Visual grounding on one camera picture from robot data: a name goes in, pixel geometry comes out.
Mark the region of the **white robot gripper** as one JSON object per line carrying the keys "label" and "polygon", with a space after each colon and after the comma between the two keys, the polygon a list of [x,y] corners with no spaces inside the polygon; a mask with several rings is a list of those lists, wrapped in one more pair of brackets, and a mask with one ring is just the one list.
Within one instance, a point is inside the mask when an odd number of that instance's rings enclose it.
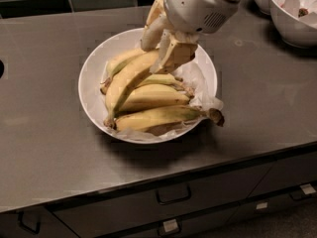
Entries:
{"label": "white robot gripper", "polygon": [[[158,48],[150,72],[171,73],[192,61],[198,36],[191,34],[216,32],[237,10],[238,0],[155,0],[141,38],[143,51]],[[180,32],[171,31],[172,26]]]}

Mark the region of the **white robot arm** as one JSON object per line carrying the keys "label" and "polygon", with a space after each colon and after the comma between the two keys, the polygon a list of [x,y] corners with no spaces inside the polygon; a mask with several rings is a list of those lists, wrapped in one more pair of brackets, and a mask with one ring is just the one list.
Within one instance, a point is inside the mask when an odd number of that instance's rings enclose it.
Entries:
{"label": "white robot arm", "polygon": [[158,50],[152,73],[169,73],[191,61],[202,34],[217,32],[241,0],[155,0],[141,38],[141,48]]}

